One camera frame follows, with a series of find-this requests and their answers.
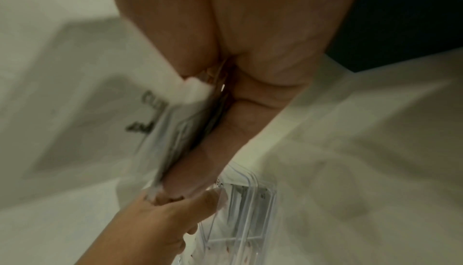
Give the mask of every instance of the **dark green object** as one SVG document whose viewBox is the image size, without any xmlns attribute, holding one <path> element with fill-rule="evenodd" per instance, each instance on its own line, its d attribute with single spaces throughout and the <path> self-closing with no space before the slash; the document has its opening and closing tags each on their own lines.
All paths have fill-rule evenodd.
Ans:
<svg viewBox="0 0 463 265">
<path fill-rule="evenodd" d="M 463 46 L 463 0 L 357 0 L 327 54 L 358 72 Z"/>
</svg>

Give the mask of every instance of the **transparent plastic case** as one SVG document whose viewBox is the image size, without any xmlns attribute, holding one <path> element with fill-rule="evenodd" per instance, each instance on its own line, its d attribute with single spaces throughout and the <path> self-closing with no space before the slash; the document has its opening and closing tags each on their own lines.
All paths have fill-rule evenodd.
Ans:
<svg viewBox="0 0 463 265">
<path fill-rule="evenodd" d="M 187 242 L 185 251 L 174 264 L 264 264 L 276 211 L 274 186 L 230 163 L 214 187 L 225 189 L 227 204 L 200 223 L 193 243 Z"/>
</svg>

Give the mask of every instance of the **plastic box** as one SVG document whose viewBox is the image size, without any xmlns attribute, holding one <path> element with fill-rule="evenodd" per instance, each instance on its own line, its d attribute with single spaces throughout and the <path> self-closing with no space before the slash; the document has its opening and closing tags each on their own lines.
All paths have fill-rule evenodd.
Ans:
<svg viewBox="0 0 463 265">
<path fill-rule="evenodd" d="M 275 188 L 231 163 L 214 187 L 227 192 L 225 207 L 199 224 L 176 265 L 261 265 L 275 215 Z"/>
</svg>

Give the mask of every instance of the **skin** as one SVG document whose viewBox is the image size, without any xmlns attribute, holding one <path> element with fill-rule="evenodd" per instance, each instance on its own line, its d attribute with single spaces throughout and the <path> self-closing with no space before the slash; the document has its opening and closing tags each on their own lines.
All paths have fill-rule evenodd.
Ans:
<svg viewBox="0 0 463 265">
<path fill-rule="evenodd" d="M 353 0 L 115 1 L 181 76 L 229 57 L 236 65 L 228 73 L 233 104 L 220 125 L 169 171 L 157 202 L 142 196 L 119 212 L 77 262 L 170 265 L 184 248 L 183 235 L 216 211 L 218 197 L 202 191 L 310 85 Z"/>
</svg>

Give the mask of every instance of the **white table surface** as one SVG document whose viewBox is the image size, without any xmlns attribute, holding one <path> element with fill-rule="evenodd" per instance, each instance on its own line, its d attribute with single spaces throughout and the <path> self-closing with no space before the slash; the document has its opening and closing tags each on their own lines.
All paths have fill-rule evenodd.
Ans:
<svg viewBox="0 0 463 265">
<path fill-rule="evenodd" d="M 116 14 L 112 0 L 0 0 L 0 100 L 60 29 Z M 462 57 L 460 49 L 355 75 L 323 61 L 312 87 L 234 158 L 278 179 L 269 264 L 463 260 Z M 18 169 L 0 159 L 2 183 L 24 185 Z M 119 208 L 117 175 L 99 176 L 2 195 L 2 264 L 73 264 Z"/>
</svg>

